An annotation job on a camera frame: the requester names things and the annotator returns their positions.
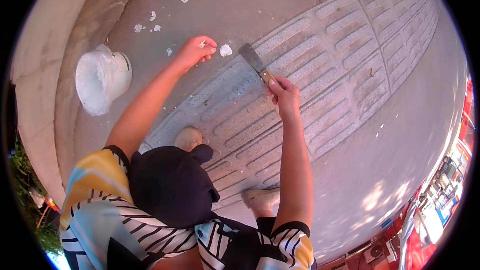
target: tactile paving strip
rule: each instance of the tactile paving strip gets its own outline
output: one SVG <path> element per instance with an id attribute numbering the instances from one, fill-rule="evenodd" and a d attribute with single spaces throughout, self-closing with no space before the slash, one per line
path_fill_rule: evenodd
<path id="1" fill-rule="evenodd" d="M 345 140 L 399 89 L 435 32 L 440 0 L 328 0 L 253 47 L 267 68 L 300 88 L 310 161 Z M 188 125 L 214 149 L 203 164 L 218 209 L 244 189 L 279 183 L 282 123 L 254 69 L 238 55 L 142 143 L 172 145 Z"/>

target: left hand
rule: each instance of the left hand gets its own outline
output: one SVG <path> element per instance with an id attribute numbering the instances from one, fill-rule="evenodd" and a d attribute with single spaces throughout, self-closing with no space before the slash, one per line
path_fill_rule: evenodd
<path id="1" fill-rule="evenodd" d="M 203 40 L 205 40 L 205 47 L 198 47 Z M 217 43 L 207 36 L 189 38 L 183 43 L 180 51 L 171 64 L 180 68 L 182 74 L 184 74 L 198 61 L 205 62 L 205 60 L 211 59 L 211 55 L 217 51 L 217 46 Z"/>

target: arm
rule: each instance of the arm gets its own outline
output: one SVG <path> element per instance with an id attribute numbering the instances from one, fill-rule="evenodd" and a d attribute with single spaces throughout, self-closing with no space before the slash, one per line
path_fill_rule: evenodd
<path id="1" fill-rule="evenodd" d="M 273 230 L 282 224 L 299 221 L 312 225 L 314 205 L 312 172 L 300 119 L 300 90 L 288 79 L 275 75 L 285 89 L 269 81 L 278 95 L 280 118 L 283 121 L 282 159 L 280 164 L 280 205 Z"/>
<path id="2" fill-rule="evenodd" d="M 205 47 L 200 48 L 203 40 L 206 40 Z M 123 111 L 105 146 L 116 145 L 130 160 L 179 78 L 199 60 L 205 62 L 205 59 L 210 59 L 216 51 L 215 47 L 217 43 L 206 36 L 188 39 L 173 61 Z"/>

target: foot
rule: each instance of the foot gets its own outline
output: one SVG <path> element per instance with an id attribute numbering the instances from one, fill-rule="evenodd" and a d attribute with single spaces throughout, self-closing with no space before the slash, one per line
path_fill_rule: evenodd
<path id="1" fill-rule="evenodd" d="M 201 143 L 202 132 L 200 129 L 194 126 L 187 126 L 178 133 L 173 146 L 189 153 Z"/>
<path id="2" fill-rule="evenodd" d="M 271 190 L 246 190 L 242 193 L 245 205 L 252 211 L 271 210 L 280 202 L 280 188 Z"/>

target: patterned shirt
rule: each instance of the patterned shirt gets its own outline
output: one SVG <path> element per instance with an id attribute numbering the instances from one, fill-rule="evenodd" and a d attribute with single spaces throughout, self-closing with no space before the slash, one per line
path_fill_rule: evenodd
<path id="1" fill-rule="evenodd" d="M 60 240 L 73 270 L 151 269 L 196 246 L 206 270 L 307 270 L 313 264 L 310 231 L 301 222 L 281 225 L 270 238 L 219 216 L 187 229 L 165 225 L 135 207 L 128 168 L 123 152 L 107 147 L 84 157 L 72 171 Z"/>

